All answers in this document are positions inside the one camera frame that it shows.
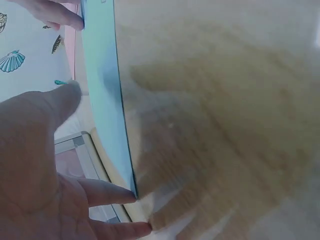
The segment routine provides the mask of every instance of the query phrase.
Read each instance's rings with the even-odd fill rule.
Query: pink paper
[[[71,3],[65,3],[63,4],[67,9],[70,11],[77,13],[78,6],[71,4]],[[76,30],[74,30],[70,26],[65,26],[65,35],[64,35],[64,45],[65,45],[65,51],[66,56],[68,58],[70,71],[72,74],[72,79],[75,80],[75,74],[76,74]]]

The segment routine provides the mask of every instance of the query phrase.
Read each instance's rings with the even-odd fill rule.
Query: light blue paper
[[[119,78],[113,0],[82,0],[82,41],[97,133],[108,157],[136,195]]]

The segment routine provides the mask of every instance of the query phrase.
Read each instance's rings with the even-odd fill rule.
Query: hand
[[[60,25],[67,25],[76,30],[84,28],[80,16],[69,11],[61,3],[80,4],[81,0],[8,0],[27,9],[36,19],[59,30]]]
[[[89,218],[89,207],[135,202],[131,191],[57,174],[54,132],[80,100],[76,83],[0,103],[0,239],[127,240],[150,234],[148,223]]]

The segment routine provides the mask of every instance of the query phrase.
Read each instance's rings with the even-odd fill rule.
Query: seashell illustration
[[[52,47],[52,54],[54,54],[60,45],[65,45],[64,39],[61,35],[57,37]]]
[[[25,58],[19,50],[12,51],[0,59],[0,70],[6,73],[13,72],[22,65]]]
[[[7,15],[0,12],[0,33],[2,33],[6,27]]]
[[[66,85],[66,84],[68,84],[68,83],[66,83],[65,81],[60,81],[60,80],[54,80],[54,83],[55,83],[56,85]]]

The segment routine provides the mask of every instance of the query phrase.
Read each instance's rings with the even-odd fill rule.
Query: blurry wooden background
[[[115,1],[149,239],[319,239],[319,7]]]

